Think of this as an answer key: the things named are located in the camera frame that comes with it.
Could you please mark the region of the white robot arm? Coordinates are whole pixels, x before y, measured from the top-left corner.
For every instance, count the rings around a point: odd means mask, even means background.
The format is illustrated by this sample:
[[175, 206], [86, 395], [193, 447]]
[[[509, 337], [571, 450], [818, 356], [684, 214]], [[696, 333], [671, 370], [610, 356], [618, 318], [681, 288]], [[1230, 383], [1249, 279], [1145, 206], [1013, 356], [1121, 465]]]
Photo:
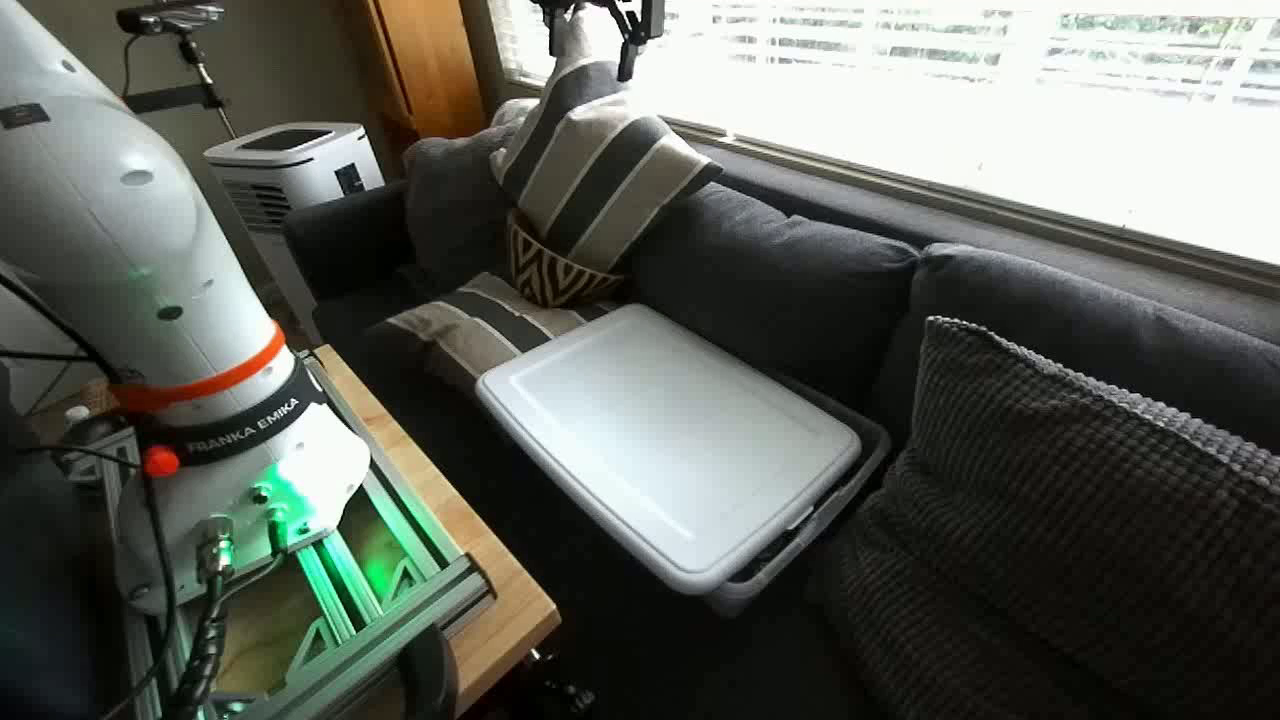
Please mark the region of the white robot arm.
[[117, 492], [117, 587], [156, 615], [327, 534], [366, 476], [247, 284], [185, 156], [21, 0], [0, 0], [0, 263], [82, 339], [144, 472]]

